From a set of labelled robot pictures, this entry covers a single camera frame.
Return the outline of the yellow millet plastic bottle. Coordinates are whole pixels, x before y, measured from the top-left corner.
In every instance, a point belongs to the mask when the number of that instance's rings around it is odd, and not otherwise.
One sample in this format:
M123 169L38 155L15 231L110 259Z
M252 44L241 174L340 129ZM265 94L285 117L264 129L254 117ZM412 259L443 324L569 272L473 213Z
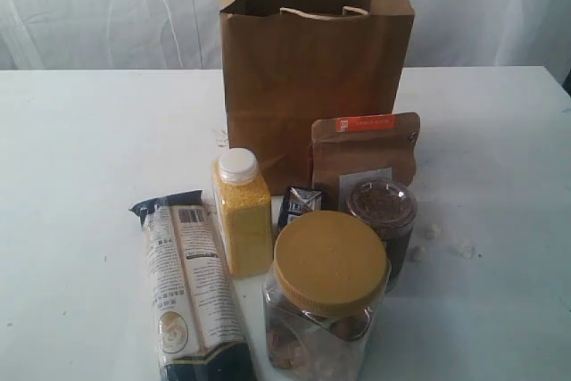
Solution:
M273 260L271 196L254 153L226 150L212 164L211 180L229 274L266 272Z

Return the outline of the brown pouch orange label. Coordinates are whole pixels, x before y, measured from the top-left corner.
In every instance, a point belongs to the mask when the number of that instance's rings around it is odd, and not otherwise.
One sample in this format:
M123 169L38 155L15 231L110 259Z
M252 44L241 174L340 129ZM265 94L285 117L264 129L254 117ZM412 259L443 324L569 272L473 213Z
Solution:
M310 138L311 186L336 199L342 176L383 169L408 186L417 171L419 132L415 112L316 120Z

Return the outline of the dark grain clear jar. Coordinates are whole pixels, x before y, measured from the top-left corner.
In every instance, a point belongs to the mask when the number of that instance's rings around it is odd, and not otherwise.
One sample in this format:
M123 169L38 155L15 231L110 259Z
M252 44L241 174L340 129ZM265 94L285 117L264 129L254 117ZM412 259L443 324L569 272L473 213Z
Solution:
M402 183L389 178L363 180L346 198L348 212L379 236L391 273L386 291L392 291L401 274L418 213L416 197Z

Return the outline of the brown paper bag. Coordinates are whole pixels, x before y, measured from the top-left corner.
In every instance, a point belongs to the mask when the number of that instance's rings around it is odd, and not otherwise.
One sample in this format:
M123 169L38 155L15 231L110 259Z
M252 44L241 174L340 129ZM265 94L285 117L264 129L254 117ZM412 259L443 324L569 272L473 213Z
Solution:
M314 121L392 111L414 19L410 0L220 0L228 142L272 194L308 180Z

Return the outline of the small dark blue sachet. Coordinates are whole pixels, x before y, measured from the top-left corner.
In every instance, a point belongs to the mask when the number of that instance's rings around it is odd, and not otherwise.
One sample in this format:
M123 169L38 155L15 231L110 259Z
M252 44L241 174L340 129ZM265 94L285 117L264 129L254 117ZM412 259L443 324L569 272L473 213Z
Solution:
M277 231L280 232L293 220L302 215L320 211L323 192L301 186L289 186L284 194L277 220Z

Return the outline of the clear jar yellow lid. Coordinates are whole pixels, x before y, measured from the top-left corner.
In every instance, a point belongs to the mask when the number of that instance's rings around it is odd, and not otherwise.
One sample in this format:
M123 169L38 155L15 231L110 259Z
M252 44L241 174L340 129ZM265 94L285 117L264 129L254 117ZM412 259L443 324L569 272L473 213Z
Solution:
M355 380L391 273L372 228L312 211L278 234L263 284L269 363L297 380Z

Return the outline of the noodle pack black ends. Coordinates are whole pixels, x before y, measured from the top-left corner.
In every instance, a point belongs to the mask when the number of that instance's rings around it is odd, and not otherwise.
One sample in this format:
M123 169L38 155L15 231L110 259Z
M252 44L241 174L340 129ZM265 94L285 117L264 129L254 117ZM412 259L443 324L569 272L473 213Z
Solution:
M199 190L131 207L145 238L163 380L254 380L251 353Z

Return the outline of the white backdrop curtain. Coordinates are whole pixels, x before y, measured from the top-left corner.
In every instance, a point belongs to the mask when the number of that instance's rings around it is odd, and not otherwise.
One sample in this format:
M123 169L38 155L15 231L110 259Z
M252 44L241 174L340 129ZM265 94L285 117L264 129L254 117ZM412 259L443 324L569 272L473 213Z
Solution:
M409 67L570 69L570 0L410 0ZM217 69L219 0L1 0L1 66Z

